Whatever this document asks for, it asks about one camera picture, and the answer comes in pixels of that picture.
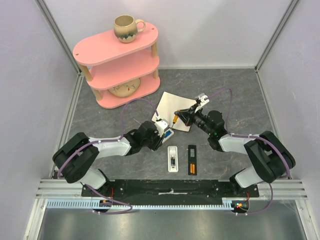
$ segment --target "blue object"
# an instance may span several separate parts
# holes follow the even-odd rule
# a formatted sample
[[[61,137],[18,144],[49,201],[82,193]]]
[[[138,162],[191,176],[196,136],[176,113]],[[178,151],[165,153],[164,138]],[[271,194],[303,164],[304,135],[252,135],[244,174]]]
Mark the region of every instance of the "blue object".
[[[164,134],[164,138],[167,138],[169,137],[170,135],[172,134],[172,131],[167,131],[165,134]]]

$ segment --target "pink shelf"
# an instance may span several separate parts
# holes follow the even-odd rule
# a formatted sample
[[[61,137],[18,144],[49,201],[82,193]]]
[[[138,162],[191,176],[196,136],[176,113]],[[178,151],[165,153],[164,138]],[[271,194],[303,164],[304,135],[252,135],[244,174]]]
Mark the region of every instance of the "pink shelf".
[[[113,30],[87,37],[74,47],[73,57],[81,65],[97,66],[150,47],[157,41],[158,30],[151,23],[145,24],[145,30],[130,43],[120,42]]]
[[[93,89],[107,90],[133,79],[152,73],[159,65],[159,57],[152,57],[150,49],[143,49],[93,66],[90,69],[92,81],[87,83]]]
[[[108,90],[101,92],[103,95],[101,100],[97,100],[98,104],[106,109],[114,109],[126,104],[132,99],[141,98],[148,94],[154,93],[160,86],[160,78],[154,78],[153,74],[148,74],[140,78],[141,83],[138,89],[130,96],[117,97]]]

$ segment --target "purple cable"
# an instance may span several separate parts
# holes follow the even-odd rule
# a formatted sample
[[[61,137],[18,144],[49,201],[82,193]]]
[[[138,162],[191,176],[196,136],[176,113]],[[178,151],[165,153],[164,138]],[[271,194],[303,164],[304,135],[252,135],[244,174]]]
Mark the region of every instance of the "purple cable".
[[[128,213],[132,210],[132,205],[128,204],[128,203],[125,203],[125,202],[122,202],[122,201],[118,201],[118,200],[114,200],[113,198],[109,198],[107,196],[104,196],[102,195],[101,193],[99,193],[97,190],[95,190],[92,186],[86,184],[85,186],[87,186],[89,189],[91,189],[92,192],[94,192],[95,194],[97,194],[98,196],[100,196],[101,198],[104,198],[108,201],[111,201],[112,203],[117,203],[117,204],[121,204],[121,205],[124,205],[124,206],[127,206],[129,207],[129,209],[126,209],[126,210],[123,210],[123,211],[113,211],[113,212],[100,212],[100,214],[103,214],[103,215],[116,215],[116,214],[125,214],[125,213]]]
[[[227,133],[231,136],[231,137],[236,137],[236,138],[251,138],[251,139],[258,139],[263,141],[264,143],[268,144],[275,152],[276,154],[278,154],[278,156],[280,157],[281,161],[283,162],[283,165],[285,167],[285,171],[286,171],[286,175],[283,176],[282,178],[287,178],[290,176],[290,168],[288,166],[288,163],[286,162],[285,158],[282,156],[282,154],[280,153],[280,151],[268,140],[260,137],[260,136],[253,136],[253,135],[239,135],[239,134],[233,134],[229,131],[229,117],[231,115],[231,106],[232,106],[232,100],[233,100],[233,91],[230,87],[223,87],[221,88],[219,91],[215,92],[214,94],[210,95],[207,99],[211,99],[212,97],[218,95],[219,93],[225,91],[225,90],[229,90],[230,91],[230,104],[229,104],[229,109],[228,109],[228,113],[226,116],[226,121],[225,121],[225,129],[227,131]],[[238,213],[239,215],[253,215],[253,214],[259,214],[259,213],[263,213],[264,211],[266,211],[267,209],[269,209],[269,207],[271,206],[273,200],[274,200],[274,190],[271,186],[270,183],[268,183],[270,186],[270,190],[271,190],[271,198],[270,201],[268,203],[268,205],[259,211],[254,211],[254,212],[249,212],[249,213]]]
[[[125,125],[124,125],[124,112],[125,112],[125,109],[127,108],[127,106],[128,106],[130,103],[132,103],[132,102],[134,102],[134,101],[138,101],[138,100],[145,101],[145,102],[149,103],[149,104],[153,107],[153,109],[154,109],[154,111],[155,111],[155,114],[156,114],[157,116],[159,116],[156,107],[155,107],[150,101],[148,101],[148,100],[146,100],[146,99],[143,99],[143,98],[135,98],[135,99],[132,99],[132,100],[128,101],[128,102],[124,105],[124,107],[123,107],[123,109],[122,109],[122,112],[121,112],[121,117],[120,117],[121,130],[122,130],[122,131],[121,131],[121,132],[122,132],[121,136],[120,136],[119,138],[117,138],[117,139],[104,139],[104,140],[91,141],[91,142],[88,142],[87,144],[83,145],[82,147],[78,148],[78,149],[77,149],[73,154],[71,154],[71,156],[68,157],[68,159],[62,164],[62,166],[60,167],[60,169],[59,169],[59,171],[58,171],[58,173],[57,173],[57,178],[58,178],[58,179],[62,178],[61,172],[63,171],[63,169],[64,169],[64,168],[66,167],[66,165],[67,165],[78,153],[80,153],[83,149],[85,149],[85,148],[87,148],[87,147],[89,147],[89,146],[91,146],[91,145],[93,145],[93,144],[108,143],[108,142],[117,142],[117,141],[121,140],[121,139],[124,137],[124,135],[125,135]],[[127,212],[129,212],[129,211],[132,210],[132,206],[131,206],[130,204],[125,203],[125,202],[121,202],[121,201],[117,201],[117,200],[113,200],[113,199],[111,199],[111,198],[108,198],[108,197],[100,194],[99,192],[97,192],[92,186],[90,186],[90,185],[88,185],[88,184],[86,184],[86,186],[87,186],[88,188],[90,188],[95,194],[99,195],[99,196],[102,197],[102,198],[105,198],[105,199],[107,199],[107,200],[109,200],[109,201],[112,201],[112,202],[115,202],[115,203],[118,203],[118,204],[121,204],[121,205],[125,205],[125,206],[130,207],[130,209],[127,209],[127,210],[124,210],[124,211],[105,212],[105,213],[101,213],[101,214],[105,214],[105,215],[124,214],[124,213],[127,213]]]

